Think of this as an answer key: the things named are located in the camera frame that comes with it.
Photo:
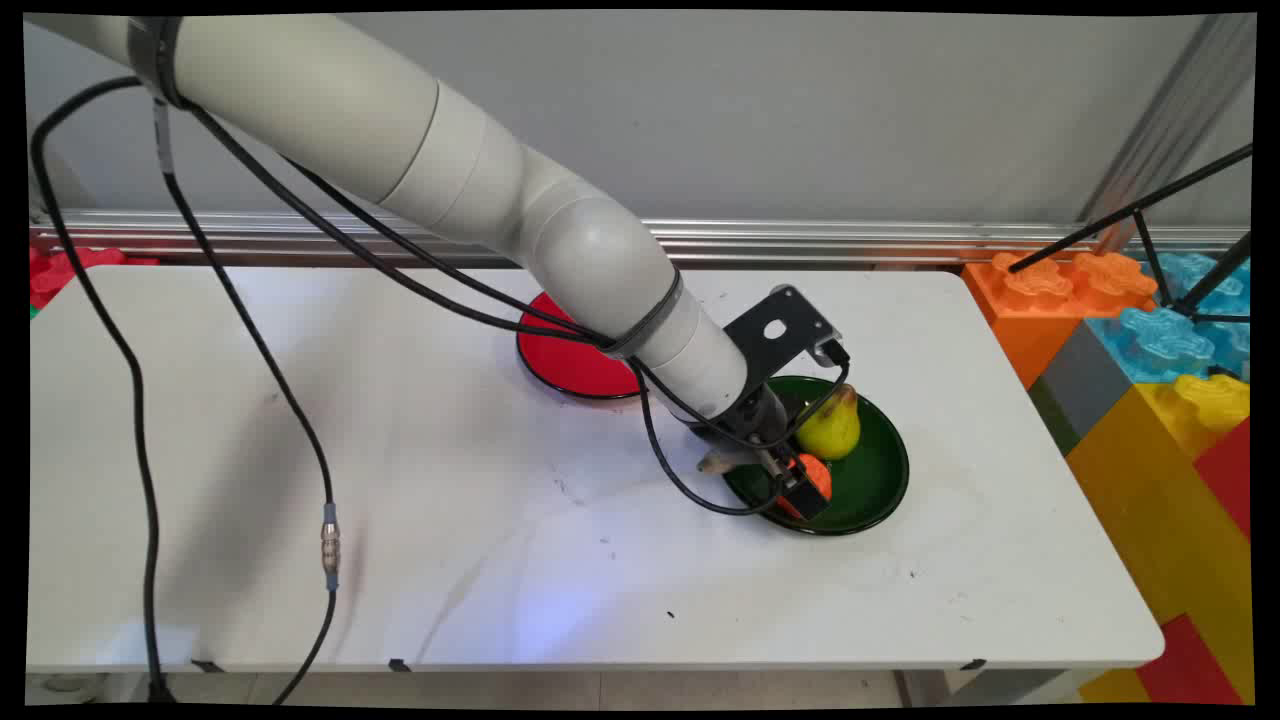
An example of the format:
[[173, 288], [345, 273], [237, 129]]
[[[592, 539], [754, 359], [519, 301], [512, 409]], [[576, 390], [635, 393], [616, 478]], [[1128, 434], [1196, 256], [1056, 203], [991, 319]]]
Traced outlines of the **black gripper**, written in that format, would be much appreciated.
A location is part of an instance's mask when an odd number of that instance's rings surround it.
[[795, 397], [787, 392], [778, 395], [771, 384], [760, 384], [713, 419], [712, 425], [719, 432], [686, 421], [699, 439], [717, 447], [700, 459], [696, 470], [727, 474], [736, 468], [762, 465], [769, 477], [767, 492], [773, 498], [765, 515], [786, 516], [799, 523], [814, 520], [831, 505], [833, 482], [828, 465], [812, 454], [791, 448], [760, 452], [741, 445], [767, 445], [782, 439], [796, 414]]

